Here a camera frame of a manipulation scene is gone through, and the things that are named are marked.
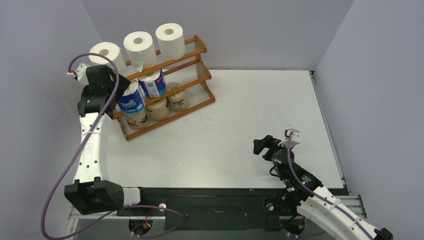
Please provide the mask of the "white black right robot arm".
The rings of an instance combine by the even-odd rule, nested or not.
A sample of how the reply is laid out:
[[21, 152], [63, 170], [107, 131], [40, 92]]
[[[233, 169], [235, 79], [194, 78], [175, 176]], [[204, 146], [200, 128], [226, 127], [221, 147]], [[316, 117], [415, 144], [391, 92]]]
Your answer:
[[288, 129], [285, 140], [267, 135], [253, 141], [253, 153], [259, 155], [267, 149], [262, 157], [273, 164], [270, 175], [285, 184], [285, 188], [275, 192], [273, 206], [282, 204], [287, 213], [309, 219], [335, 240], [392, 240], [394, 236], [388, 229], [366, 222], [295, 162], [292, 149], [298, 144], [293, 139], [297, 135]]

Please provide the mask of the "white toilet paper roll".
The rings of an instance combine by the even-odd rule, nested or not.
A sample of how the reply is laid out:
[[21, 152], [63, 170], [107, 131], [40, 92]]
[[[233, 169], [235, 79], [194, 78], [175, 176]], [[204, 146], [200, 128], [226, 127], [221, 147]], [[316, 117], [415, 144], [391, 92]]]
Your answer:
[[157, 64], [157, 54], [152, 36], [145, 31], [129, 33], [123, 40], [123, 46], [127, 52], [132, 66], [142, 72]]
[[160, 25], [155, 35], [160, 54], [167, 60], [180, 59], [186, 53], [183, 28], [177, 23]]
[[[111, 60], [117, 67], [120, 75], [124, 76], [127, 73], [127, 65], [122, 56], [121, 48], [115, 43], [107, 41], [100, 42], [94, 45], [89, 52], [92, 54], [100, 54]], [[96, 65], [107, 65], [113, 68], [111, 63], [102, 57], [90, 55], [89, 60]]]

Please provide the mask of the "orange wooden tiered shelf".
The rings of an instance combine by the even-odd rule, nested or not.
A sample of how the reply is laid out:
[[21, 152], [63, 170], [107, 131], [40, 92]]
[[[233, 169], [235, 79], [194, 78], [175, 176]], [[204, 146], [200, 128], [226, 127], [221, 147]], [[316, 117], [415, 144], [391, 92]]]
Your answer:
[[186, 116], [198, 109], [201, 109], [209, 104], [216, 101], [216, 98], [210, 88], [207, 85], [207, 81], [212, 78], [212, 74], [209, 69], [205, 66], [202, 60], [202, 54], [207, 52], [207, 46], [204, 41], [196, 34], [193, 37], [184, 40], [186, 53], [179, 59], [167, 60], [161, 55], [161, 51], [157, 49], [155, 51], [157, 55], [157, 65], [150, 67], [142, 72], [138, 72], [133, 66], [130, 60], [125, 62], [127, 70], [125, 77], [128, 80], [137, 79], [145, 76], [156, 70], [162, 70], [165, 77], [165, 82], [178, 83], [181, 86], [166, 92], [163, 96], [147, 99], [145, 105], [149, 106], [157, 101], [165, 99], [173, 94], [189, 88], [201, 87], [202, 92], [205, 93], [208, 98], [204, 101], [194, 104], [190, 103], [187, 109], [179, 112], [172, 111], [171, 114], [165, 119], [159, 121], [149, 122], [149, 124], [142, 129], [132, 129], [124, 119], [124, 114], [121, 110], [116, 107], [113, 111], [113, 119], [117, 120], [123, 137], [126, 141], [130, 141], [138, 136], [141, 136], [147, 132], [150, 132], [156, 128], [159, 128], [165, 124], [175, 121], [183, 116]]

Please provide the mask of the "brown roll black print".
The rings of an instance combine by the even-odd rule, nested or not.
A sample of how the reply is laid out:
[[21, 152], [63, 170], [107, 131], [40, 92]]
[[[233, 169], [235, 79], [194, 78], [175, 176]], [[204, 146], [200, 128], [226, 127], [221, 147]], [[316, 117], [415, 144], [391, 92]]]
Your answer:
[[143, 129], [149, 124], [149, 115], [146, 110], [134, 114], [124, 114], [127, 125], [135, 130]]

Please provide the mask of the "blue toilet roll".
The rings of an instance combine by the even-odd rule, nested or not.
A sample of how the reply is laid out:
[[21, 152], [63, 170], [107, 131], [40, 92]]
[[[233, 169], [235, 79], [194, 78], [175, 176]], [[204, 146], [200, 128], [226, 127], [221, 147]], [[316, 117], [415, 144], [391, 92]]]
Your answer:
[[130, 85], [117, 104], [125, 115], [137, 114], [145, 109], [143, 93], [137, 80], [131, 80]]
[[165, 94], [167, 85], [161, 69], [138, 77], [141, 89], [148, 98], [158, 98]]

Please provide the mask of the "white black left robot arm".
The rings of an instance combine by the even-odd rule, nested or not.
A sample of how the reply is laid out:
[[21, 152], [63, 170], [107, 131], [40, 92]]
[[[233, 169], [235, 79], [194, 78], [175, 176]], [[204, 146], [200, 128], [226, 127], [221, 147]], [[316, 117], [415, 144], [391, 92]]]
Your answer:
[[149, 209], [140, 187], [122, 187], [109, 181], [107, 147], [117, 101], [130, 81], [107, 65], [85, 70], [88, 84], [77, 105], [81, 124], [82, 150], [73, 184], [64, 187], [64, 196], [82, 215], [118, 211], [129, 206], [136, 215]]

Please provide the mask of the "brown roll plain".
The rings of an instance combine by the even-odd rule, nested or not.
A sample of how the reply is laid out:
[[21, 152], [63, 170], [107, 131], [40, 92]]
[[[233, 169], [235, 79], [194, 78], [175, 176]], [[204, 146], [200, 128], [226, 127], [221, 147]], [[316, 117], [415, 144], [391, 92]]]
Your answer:
[[154, 121], [161, 121], [170, 115], [170, 107], [166, 98], [153, 102], [146, 106], [148, 115]]

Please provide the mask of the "brown roll with cartoon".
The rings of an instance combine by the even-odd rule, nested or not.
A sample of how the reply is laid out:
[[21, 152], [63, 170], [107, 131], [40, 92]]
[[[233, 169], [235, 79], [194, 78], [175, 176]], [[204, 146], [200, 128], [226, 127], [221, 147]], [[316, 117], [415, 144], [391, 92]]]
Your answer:
[[181, 112], [189, 107], [189, 97], [185, 89], [171, 94], [167, 97], [167, 103], [170, 110]]

